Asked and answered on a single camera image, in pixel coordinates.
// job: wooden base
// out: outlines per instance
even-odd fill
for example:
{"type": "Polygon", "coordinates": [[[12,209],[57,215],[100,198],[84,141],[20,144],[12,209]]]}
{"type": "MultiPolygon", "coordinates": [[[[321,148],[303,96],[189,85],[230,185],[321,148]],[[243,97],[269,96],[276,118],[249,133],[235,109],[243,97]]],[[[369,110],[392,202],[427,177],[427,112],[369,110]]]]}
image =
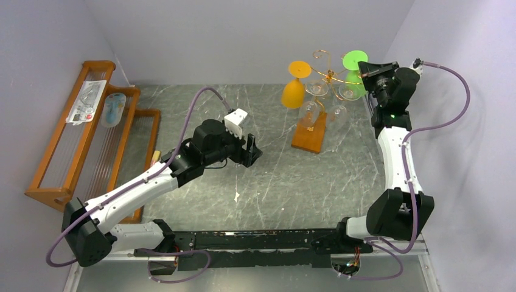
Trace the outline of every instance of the wooden base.
{"type": "Polygon", "coordinates": [[[299,124],[294,132],[291,146],[315,154],[321,152],[323,146],[324,132],[326,131],[326,113],[319,115],[311,128],[299,124]]]}

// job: purple cable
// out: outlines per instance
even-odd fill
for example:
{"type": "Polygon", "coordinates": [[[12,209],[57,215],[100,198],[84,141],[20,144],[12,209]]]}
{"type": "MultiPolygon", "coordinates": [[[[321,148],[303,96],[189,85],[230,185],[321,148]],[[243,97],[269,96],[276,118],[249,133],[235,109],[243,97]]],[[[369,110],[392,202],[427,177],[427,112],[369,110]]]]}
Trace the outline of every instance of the purple cable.
{"type": "MultiPolygon", "coordinates": [[[[184,134],[186,132],[186,128],[188,126],[188,122],[190,121],[190,117],[192,115],[192,111],[194,110],[194,106],[195,106],[195,103],[197,102],[197,100],[199,99],[199,96],[201,96],[201,93],[207,91],[207,90],[210,90],[212,91],[213,93],[215,93],[215,95],[222,101],[222,103],[224,103],[224,106],[226,107],[226,109],[228,110],[228,112],[231,110],[231,107],[228,105],[227,101],[214,89],[214,88],[211,88],[211,87],[203,87],[201,88],[196,94],[195,96],[193,97],[193,100],[192,102],[190,103],[190,107],[188,108],[188,113],[186,114],[186,117],[184,119],[184,124],[183,124],[183,128],[181,129],[181,134],[180,134],[180,137],[179,137],[179,141],[178,141],[178,144],[176,146],[176,148],[174,149],[174,152],[172,153],[172,156],[170,157],[170,159],[167,161],[167,163],[160,169],[158,170],[156,173],[153,173],[151,175],[149,175],[147,177],[147,180],[150,180],[150,179],[153,179],[155,178],[156,176],[158,176],[161,172],[163,172],[173,161],[173,158],[176,157],[176,155],[178,154],[178,151],[179,151],[179,148],[181,146],[181,143],[183,142],[183,138],[184,138],[184,134]]],[[[140,184],[143,184],[145,183],[145,180],[142,179],[140,181],[136,181],[132,184],[130,184],[129,186],[126,186],[124,187],[123,189],[121,189],[120,191],[118,191],[117,193],[115,193],[113,196],[107,198],[105,201],[103,201],[102,203],[100,203],[101,206],[104,206],[106,204],[109,204],[110,202],[112,202],[113,200],[115,200],[116,198],[120,197],[121,195],[123,195],[125,192],[135,188],[136,186],[139,186],[140,184]]],[[[90,216],[91,214],[93,214],[94,212],[96,212],[97,210],[99,210],[99,206],[95,206],[93,207],[91,210],[87,211],[86,213],[84,213],[82,216],[80,216],[78,219],[76,219],[74,222],[72,222],[56,239],[56,241],[52,244],[52,246],[50,247],[49,251],[47,252],[46,254],[46,262],[49,266],[51,267],[54,267],[54,268],[60,268],[62,266],[68,266],[68,265],[71,265],[73,263],[75,263],[77,261],[77,259],[73,259],[73,260],[70,260],[68,262],[64,262],[64,263],[54,263],[51,259],[52,257],[52,253],[54,252],[55,248],[57,247],[57,245],[63,240],[63,238],[68,235],[70,233],[70,231],[76,227],[82,220],[84,220],[86,217],[90,216]]],[[[175,252],[176,255],[180,256],[181,254],[191,254],[190,251],[185,251],[185,252],[175,252]]],[[[211,258],[209,257],[209,254],[208,254],[208,264],[210,263],[211,261],[211,258]]]]}
{"type": "Polygon", "coordinates": [[[157,283],[164,283],[164,284],[177,284],[177,283],[183,283],[183,282],[186,282],[188,280],[192,280],[193,278],[196,278],[198,277],[200,274],[204,273],[210,263],[211,263],[211,255],[209,254],[209,252],[203,250],[203,249],[199,249],[199,250],[193,250],[193,251],[182,251],[182,252],[170,252],[170,253],[164,253],[164,252],[155,252],[151,249],[141,249],[143,251],[145,251],[146,253],[148,254],[156,254],[156,255],[159,255],[159,256],[169,256],[169,257],[176,257],[176,256],[185,256],[185,255],[188,255],[188,254],[205,254],[206,257],[207,257],[207,262],[206,264],[204,265],[204,267],[199,271],[197,272],[196,274],[194,275],[191,275],[190,277],[186,277],[184,279],[181,279],[181,280],[160,280],[158,278],[155,278],[154,276],[152,276],[150,274],[150,262],[147,263],[147,273],[148,273],[148,278],[151,279],[152,281],[154,282],[157,282],[157,283]]]}
{"type": "MultiPolygon", "coordinates": [[[[410,175],[409,167],[408,167],[408,159],[406,157],[406,142],[408,141],[410,136],[412,136],[412,135],[414,135],[414,134],[416,134],[418,132],[429,131],[429,130],[437,130],[437,129],[444,128],[446,126],[449,126],[449,125],[455,123],[460,118],[462,118],[462,116],[465,114],[465,112],[467,111],[467,109],[469,107],[469,103],[470,103],[470,100],[471,100],[471,92],[469,90],[469,86],[468,86],[466,80],[459,73],[455,72],[454,70],[452,70],[452,69],[450,69],[448,67],[441,66],[441,65],[436,64],[436,63],[430,63],[430,62],[424,61],[423,65],[448,71],[449,73],[452,73],[457,78],[459,78],[459,80],[464,85],[464,89],[466,91],[466,103],[464,104],[464,107],[462,108],[462,111],[455,118],[453,118],[452,120],[450,120],[450,121],[448,121],[446,123],[442,123],[440,125],[436,125],[436,126],[432,126],[432,127],[423,127],[423,128],[419,128],[419,129],[416,129],[416,130],[412,130],[412,131],[410,131],[405,136],[405,138],[403,138],[403,143],[402,143],[403,168],[405,169],[406,180],[407,180],[407,183],[408,183],[408,188],[410,190],[410,200],[411,200],[411,203],[412,203],[412,216],[413,216],[412,236],[410,238],[408,246],[405,249],[399,249],[398,247],[396,247],[395,245],[393,245],[392,243],[390,243],[387,239],[385,239],[383,237],[367,237],[367,238],[364,238],[366,243],[369,243],[370,245],[375,246],[377,248],[380,248],[380,249],[386,251],[387,253],[391,254],[400,263],[400,266],[401,266],[400,272],[403,271],[403,265],[402,265],[401,261],[399,260],[399,258],[396,255],[394,255],[393,253],[390,253],[387,250],[385,250],[385,249],[375,245],[374,243],[371,242],[371,240],[379,239],[379,240],[383,241],[388,246],[390,246],[393,250],[395,250],[396,252],[398,252],[400,254],[406,254],[406,253],[410,252],[412,247],[414,246],[414,244],[416,242],[416,238],[417,238],[417,202],[416,202],[416,192],[414,191],[414,186],[412,184],[412,180],[410,180],[411,179],[411,175],[410,175]]],[[[401,275],[400,272],[398,272],[397,274],[392,275],[390,277],[384,277],[384,279],[381,279],[381,280],[393,279],[395,277],[398,277],[398,276],[401,275]]],[[[362,278],[352,277],[352,278],[353,279],[357,279],[357,280],[379,280],[379,278],[375,278],[375,277],[370,277],[370,278],[369,277],[362,277],[362,278]]]]}

